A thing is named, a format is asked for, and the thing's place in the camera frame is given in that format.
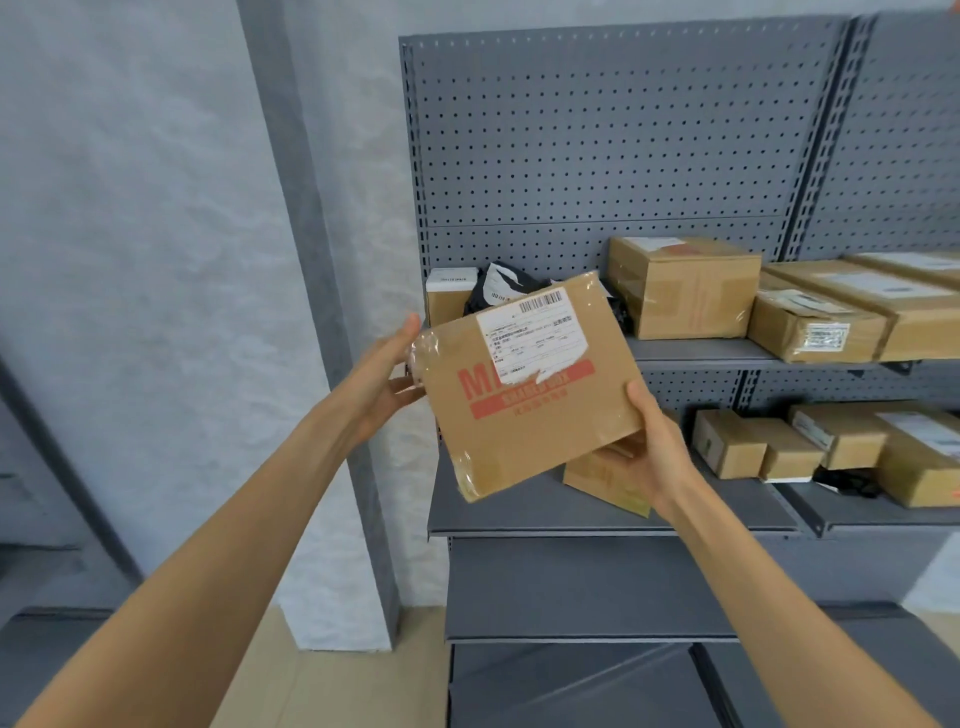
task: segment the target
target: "gray wall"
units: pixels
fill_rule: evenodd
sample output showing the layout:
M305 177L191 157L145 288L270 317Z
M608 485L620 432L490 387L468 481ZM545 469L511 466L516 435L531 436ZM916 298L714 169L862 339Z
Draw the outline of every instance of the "gray wall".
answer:
M0 356L149 573L327 391L231 0L0 9ZM341 469L278 592L389 630Z
M946 7L949 0L284 0L304 116L354 352L422 312L397 37L418 33ZM427 543L437 445L426 404L390 423L373 465L404 603L446 598L443 540ZM960 541L954 541L960 557ZM960 611L960 574L932 571Z

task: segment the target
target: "small cardboard box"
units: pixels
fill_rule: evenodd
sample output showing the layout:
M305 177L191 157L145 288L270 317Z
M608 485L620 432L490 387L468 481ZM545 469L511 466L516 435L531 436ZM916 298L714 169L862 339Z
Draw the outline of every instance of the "small cardboard box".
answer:
M873 361L887 328L878 313L760 274L747 337L788 362Z
M876 480L908 508L960 506L960 420L930 410L878 412L890 426Z
M848 404L796 404L790 424L821 449L827 470L872 468L886 444L888 427L861 407Z
M704 237L612 237L607 275L638 339L740 338L760 256Z
M721 480L757 477L767 444L731 409L701 409L693 447Z
M469 501L636 432L640 374L596 273L425 331L423 382Z
M960 253L857 253L844 255L857 265L889 271L911 279L925 280L960 291Z
M960 357L960 293L846 260L773 263L764 270L886 317L879 361Z
M745 420L754 435L767 444L760 479L768 483L803 483L813 477L824 452L783 420L757 417Z
M476 268L434 268L426 277L426 323L438 327L464 315L464 305L477 284Z
M665 409L663 414L680 422L672 410ZM637 455L646 447L644 432L635 432L607 447L628 457ZM564 467L564 484L643 518L650 517L650 503L640 494L636 479L624 465L604 459L598 450L570 460Z

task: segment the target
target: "pegboard panel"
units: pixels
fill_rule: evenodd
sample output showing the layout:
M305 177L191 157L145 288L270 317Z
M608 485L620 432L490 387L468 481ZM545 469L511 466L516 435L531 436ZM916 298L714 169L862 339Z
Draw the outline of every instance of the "pegboard panel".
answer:
M950 250L960 247L960 209L859 211L817 215L806 231L801 260L843 253Z
M611 235L708 235L730 240L765 260L776 258L778 217L665 220L576 225L488 225L427 231L430 267L503 260L541 278L562 279L605 269Z
M661 407L682 414L690 407L733 407L742 372L645 372L643 378Z
M857 20L799 259L960 243L960 15Z
M748 376L738 408L782 414L798 401L867 400L921 400L960 410L960 362L921 362L908 376L876 365L859 376L832 369L759 372Z
M845 22L404 38L426 227L783 215Z

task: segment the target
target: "white label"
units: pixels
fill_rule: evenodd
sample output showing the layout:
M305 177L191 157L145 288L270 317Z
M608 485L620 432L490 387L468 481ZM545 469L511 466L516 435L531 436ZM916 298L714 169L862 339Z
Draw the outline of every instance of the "white label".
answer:
M534 374L539 384L587 351L587 337L564 288L483 311L477 324L504 384L519 384Z
M805 412L794 412L790 424L821 450L829 450L833 445L833 435L817 425Z
M768 477L764 483L808 483L813 480L812 475L802 475L800 477Z
M821 273L817 278L827 279L831 283L845 285L882 299L927 299L954 295L953 291L947 291L946 288L915 283L882 273Z
M847 346L850 324L807 324L801 352L841 352Z
M915 440L920 440L928 448L960 461L960 433L949 427L920 412L881 412L877 416L900 432L906 432Z
M822 299L819 296L798 291L796 288L787 288L782 291L765 291L761 289L757 291L756 294L770 303L775 303L780 308L786 308L802 316L808 315L808 312L811 311L813 313L852 313L852 310L849 308L845 308L827 299Z
M669 248L671 245L686 245L679 237L625 237L623 239L647 253L654 253L660 248Z
M919 268L922 271L960 270L960 258L939 257L932 253L865 253L864 257Z
M519 285L516 280L516 273L507 268L501 268L496 263L490 264L490 267L487 269L487 276L483 280L483 297L487 303L490 305L500 305L501 303L514 301L527 295L522 291L515 290L510 283L507 282L507 279Z
M723 455L723 441L717 435L713 425L706 418L701 418L697 423L697 452L710 466L710 469L717 472L720 467L720 457Z
M426 277L427 293L471 291L476 284L476 268L434 268Z

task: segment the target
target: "gray metal shelving unit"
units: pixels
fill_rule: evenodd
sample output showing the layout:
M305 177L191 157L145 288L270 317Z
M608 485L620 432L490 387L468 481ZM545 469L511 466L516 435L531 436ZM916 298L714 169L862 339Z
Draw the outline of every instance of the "gray metal shelving unit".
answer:
M402 38L422 272L503 259L562 278L602 269L615 234L701 233L767 260L957 247L958 47L960 16L941 13ZM745 340L628 343L661 405L687 423L702 406L782 413L802 400L960 409L955 362L894 371L786 364ZM874 619L873 607L870 640L890 635L907 661L940 659L927 638L902 639L923 628L893 605L960 526L960 508L711 484L814 599L885 603L896 619ZM756 676L656 515L565 488L560 469L467 505L442 448L428 529L450 539L451 725L618 725L640 705L654 725L765 724L769 706L743 708L740 723L724 707L739 708ZM864 646L881 662L892 654ZM659 678L647 660L676 675L648 683ZM603 666L637 703L597 677ZM939 684L917 695L946 715Z

